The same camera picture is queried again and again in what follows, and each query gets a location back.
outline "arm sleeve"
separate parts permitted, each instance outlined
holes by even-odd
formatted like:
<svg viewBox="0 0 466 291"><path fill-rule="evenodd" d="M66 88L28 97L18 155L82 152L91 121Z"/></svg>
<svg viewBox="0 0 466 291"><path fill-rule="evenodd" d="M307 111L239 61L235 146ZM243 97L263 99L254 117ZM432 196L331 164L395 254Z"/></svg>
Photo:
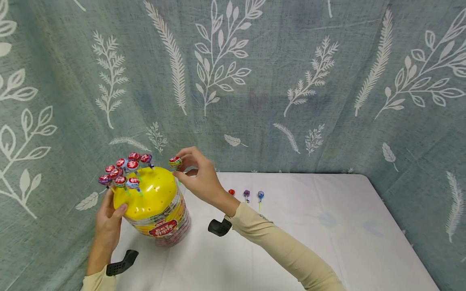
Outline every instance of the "arm sleeve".
<svg viewBox="0 0 466 291"><path fill-rule="evenodd" d="M333 269L316 253L277 227L245 203L233 217L233 229L262 247L308 291L344 291Z"/></svg>
<svg viewBox="0 0 466 291"><path fill-rule="evenodd" d="M107 276L106 269L107 266L99 273L84 277L82 291L115 291L116 278L115 276Z"/></svg>

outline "yellow lid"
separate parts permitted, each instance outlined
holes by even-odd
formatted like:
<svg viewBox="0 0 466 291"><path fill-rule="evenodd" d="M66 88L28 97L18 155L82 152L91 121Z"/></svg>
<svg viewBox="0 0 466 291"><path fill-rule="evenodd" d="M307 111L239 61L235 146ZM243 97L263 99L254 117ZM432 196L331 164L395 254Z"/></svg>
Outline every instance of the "yellow lid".
<svg viewBox="0 0 466 291"><path fill-rule="evenodd" d="M139 189L115 188L113 207L118 208L123 203L128 205L125 216L132 220L141 220L162 213L175 198L177 185L170 171L154 167L137 170L139 174ZM135 173L127 178L136 177Z"/></svg>

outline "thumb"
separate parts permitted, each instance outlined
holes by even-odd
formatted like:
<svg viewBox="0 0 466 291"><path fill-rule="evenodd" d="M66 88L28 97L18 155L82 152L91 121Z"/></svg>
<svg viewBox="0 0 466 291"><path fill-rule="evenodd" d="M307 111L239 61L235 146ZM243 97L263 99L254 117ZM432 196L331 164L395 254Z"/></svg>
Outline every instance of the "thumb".
<svg viewBox="0 0 466 291"><path fill-rule="evenodd" d="M174 171L174 172L173 172L173 175L174 175L176 178L178 178L178 180L179 180L184 186L188 187L188 184L189 184L189 182L190 182L190 180L191 180L190 177L186 176L185 173L179 172L179 171Z"/></svg>
<svg viewBox="0 0 466 291"><path fill-rule="evenodd" d="M124 215L124 213L126 212L126 210L128 209L128 205L127 204L121 204L117 209L115 209L115 211L113 212L112 214L112 217L111 217L111 220L114 220L116 222L118 222Z"/></svg>

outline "black clip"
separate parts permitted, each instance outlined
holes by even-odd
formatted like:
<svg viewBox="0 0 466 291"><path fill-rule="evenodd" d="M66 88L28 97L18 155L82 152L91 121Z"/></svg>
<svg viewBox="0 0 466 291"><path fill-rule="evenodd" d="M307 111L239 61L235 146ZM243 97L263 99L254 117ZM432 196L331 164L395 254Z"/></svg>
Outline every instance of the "black clip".
<svg viewBox="0 0 466 291"><path fill-rule="evenodd" d="M121 262L107 265L107 270L105 273L107 276L115 276L123 273L133 265L138 255L139 252L136 250L127 250Z"/></svg>
<svg viewBox="0 0 466 291"><path fill-rule="evenodd" d="M219 237L222 237L230 230L231 226L231 222L229 222L226 219L223 219L222 223L220 223L220 221L212 219L212 221L209 223L209 227L207 228L207 230Z"/></svg>

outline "left hand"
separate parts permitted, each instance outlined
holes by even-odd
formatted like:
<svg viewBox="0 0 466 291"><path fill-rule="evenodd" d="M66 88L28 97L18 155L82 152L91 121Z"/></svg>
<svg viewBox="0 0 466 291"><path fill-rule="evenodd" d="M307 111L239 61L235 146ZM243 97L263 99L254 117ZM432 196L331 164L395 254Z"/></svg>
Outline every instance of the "left hand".
<svg viewBox="0 0 466 291"><path fill-rule="evenodd" d="M109 189L102 200L102 205L96 213L96 234L94 243L106 246L114 251L120 240L121 219L128 205L121 204L113 208L113 191Z"/></svg>

